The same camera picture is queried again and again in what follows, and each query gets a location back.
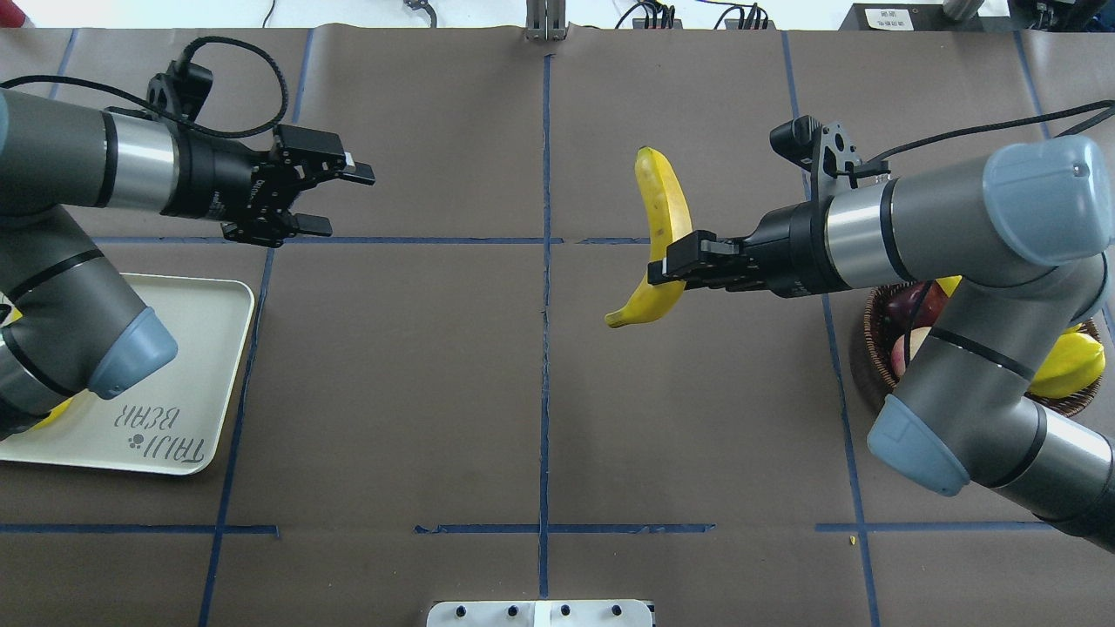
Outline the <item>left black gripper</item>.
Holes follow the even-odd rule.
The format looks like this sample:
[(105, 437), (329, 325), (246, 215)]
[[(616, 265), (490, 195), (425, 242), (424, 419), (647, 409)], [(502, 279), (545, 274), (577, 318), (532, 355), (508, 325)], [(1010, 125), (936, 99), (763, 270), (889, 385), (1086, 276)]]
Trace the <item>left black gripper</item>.
[(180, 218), (222, 222), (227, 241), (280, 247), (334, 233), (330, 219), (292, 214), (280, 202), (289, 170), (304, 187), (328, 179), (375, 185), (374, 167), (353, 160), (334, 132), (278, 124), (270, 155), (236, 139), (180, 135)]

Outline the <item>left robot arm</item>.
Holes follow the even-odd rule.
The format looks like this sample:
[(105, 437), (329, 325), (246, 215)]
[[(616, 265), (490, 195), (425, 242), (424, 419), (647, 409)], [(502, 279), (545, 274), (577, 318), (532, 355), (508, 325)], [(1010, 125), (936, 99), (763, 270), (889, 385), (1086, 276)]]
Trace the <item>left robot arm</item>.
[(291, 212), (330, 179), (375, 182), (333, 132), (279, 125), (255, 151), (186, 120), (3, 89), (1, 288), (20, 314), (3, 327), (3, 437), (84, 390), (119, 397), (180, 351), (69, 208), (211, 219), (230, 241), (278, 247), (331, 234), (329, 219)]

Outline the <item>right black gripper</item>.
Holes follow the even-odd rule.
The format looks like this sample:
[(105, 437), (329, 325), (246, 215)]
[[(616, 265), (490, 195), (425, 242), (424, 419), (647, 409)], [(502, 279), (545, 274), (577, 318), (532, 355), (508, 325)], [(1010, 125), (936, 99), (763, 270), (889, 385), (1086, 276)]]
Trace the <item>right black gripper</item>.
[(768, 212), (752, 234), (721, 239), (696, 230), (666, 247), (665, 258), (646, 266), (646, 282), (682, 282), (686, 288), (772, 291), (780, 298), (833, 291), (833, 263), (826, 251), (825, 212), (796, 204)]

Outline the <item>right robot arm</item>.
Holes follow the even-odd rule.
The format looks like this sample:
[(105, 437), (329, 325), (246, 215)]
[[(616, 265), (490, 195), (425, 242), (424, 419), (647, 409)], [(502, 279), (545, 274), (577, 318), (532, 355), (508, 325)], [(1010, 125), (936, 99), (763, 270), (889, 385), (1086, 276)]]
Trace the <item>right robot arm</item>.
[(655, 253), (649, 279), (784, 298), (961, 282), (885, 397), (867, 447), (938, 495), (975, 482), (1051, 528), (1112, 550), (1112, 441), (1029, 401), (1056, 338), (1111, 289), (1111, 181), (1082, 135), (869, 184), (836, 125), (773, 148), (811, 168), (808, 202), (748, 237), (697, 231)]

